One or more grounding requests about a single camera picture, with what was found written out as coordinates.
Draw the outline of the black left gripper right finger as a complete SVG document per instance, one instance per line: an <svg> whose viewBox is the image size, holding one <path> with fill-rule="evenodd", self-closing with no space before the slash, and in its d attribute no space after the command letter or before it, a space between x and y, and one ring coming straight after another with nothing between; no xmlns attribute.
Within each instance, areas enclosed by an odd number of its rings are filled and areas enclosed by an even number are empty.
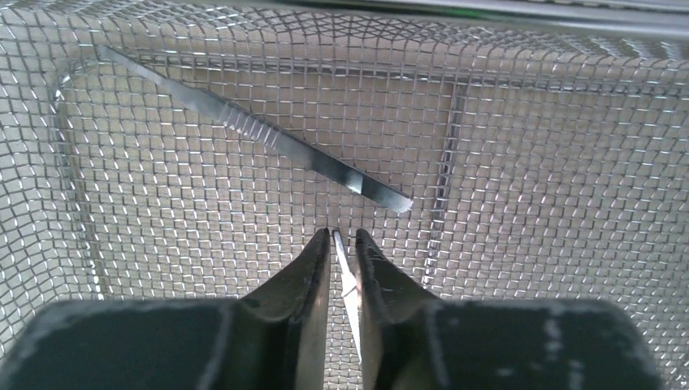
<svg viewBox="0 0 689 390"><path fill-rule="evenodd" d="M355 239L367 389L661 389L631 319L586 299L444 300Z"/></svg>

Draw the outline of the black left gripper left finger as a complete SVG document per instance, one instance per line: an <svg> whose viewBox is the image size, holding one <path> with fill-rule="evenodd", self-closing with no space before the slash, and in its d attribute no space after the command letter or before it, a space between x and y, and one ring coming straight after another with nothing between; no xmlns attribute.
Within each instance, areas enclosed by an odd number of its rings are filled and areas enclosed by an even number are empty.
<svg viewBox="0 0 689 390"><path fill-rule="evenodd" d="M23 330L4 389L320 389L330 234L240 299L60 301Z"/></svg>

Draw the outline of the metal surgical instrument tray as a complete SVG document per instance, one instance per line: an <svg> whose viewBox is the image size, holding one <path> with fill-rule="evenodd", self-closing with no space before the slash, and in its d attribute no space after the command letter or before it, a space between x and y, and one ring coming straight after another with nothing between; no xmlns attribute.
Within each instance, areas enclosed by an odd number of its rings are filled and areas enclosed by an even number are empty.
<svg viewBox="0 0 689 390"><path fill-rule="evenodd" d="M118 63L235 102L397 213ZM688 386L685 1L4 1L1 351L61 300L241 297L321 227L449 299L621 306Z"/></svg>

